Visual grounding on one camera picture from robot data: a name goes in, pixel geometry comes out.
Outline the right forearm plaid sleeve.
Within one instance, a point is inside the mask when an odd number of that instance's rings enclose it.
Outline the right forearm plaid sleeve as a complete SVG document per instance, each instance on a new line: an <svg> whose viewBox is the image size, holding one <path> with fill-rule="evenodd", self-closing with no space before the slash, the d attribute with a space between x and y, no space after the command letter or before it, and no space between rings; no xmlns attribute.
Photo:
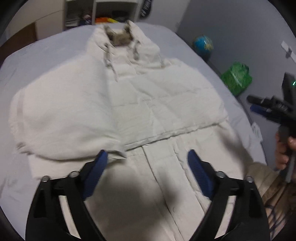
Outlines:
<svg viewBox="0 0 296 241"><path fill-rule="evenodd" d="M295 240L295 183L261 163L252 163L247 176L254 179L266 211L271 240Z"/></svg>

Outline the person's right hand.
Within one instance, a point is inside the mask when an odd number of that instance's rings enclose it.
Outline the person's right hand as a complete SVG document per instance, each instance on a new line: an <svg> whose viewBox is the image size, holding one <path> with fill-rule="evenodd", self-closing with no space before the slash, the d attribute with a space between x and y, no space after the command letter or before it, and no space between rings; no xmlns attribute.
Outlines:
<svg viewBox="0 0 296 241"><path fill-rule="evenodd" d="M275 149L276 168L279 170L284 170L290 159L286 154L286 152L288 149L295 151L296 141L295 141L295 138L289 137L286 144L282 143L280 141L280 136L278 132L275 134L275 139L276 139L276 149Z"/></svg>

